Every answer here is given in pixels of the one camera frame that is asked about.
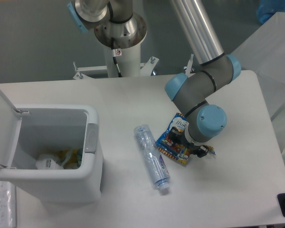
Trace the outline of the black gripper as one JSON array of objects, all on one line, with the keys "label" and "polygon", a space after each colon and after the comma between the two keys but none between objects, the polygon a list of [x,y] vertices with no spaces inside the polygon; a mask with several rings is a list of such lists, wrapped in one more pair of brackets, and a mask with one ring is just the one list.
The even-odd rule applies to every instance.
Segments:
[{"label": "black gripper", "polygon": [[189,142],[185,137],[185,133],[183,133],[183,131],[178,129],[177,127],[171,128],[171,130],[169,131],[169,139],[173,143],[180,143],[184,146],[184,148],[189,154],[196,154],[199,158],[206,156],[209,152],[208,146],[201,145],[198,148],[193,142]]}]

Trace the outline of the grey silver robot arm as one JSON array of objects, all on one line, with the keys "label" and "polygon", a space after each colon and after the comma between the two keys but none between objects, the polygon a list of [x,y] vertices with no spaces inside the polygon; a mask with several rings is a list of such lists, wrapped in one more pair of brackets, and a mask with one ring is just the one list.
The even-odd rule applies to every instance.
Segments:
[{"label": "grey silver robot arm", "polygon": [[[235,80],[241,65],[234,56],[224,53],[201,1],[173,0],[171,5],[201,67],[192,76],[177,74],[165,85],[167,96],[189,123],[172,138],[191,154],[203,157],[211,152],[206,142],[227,124],[224,110],[206,99]],[[126,50],[140,46],[147,28],[144,19],[134,13],[132,1],[74,0],[67,9],[76,27],[82,33],[93,31],[107,49],[109,77],[140,74],[140,55],[128,55]]]}]

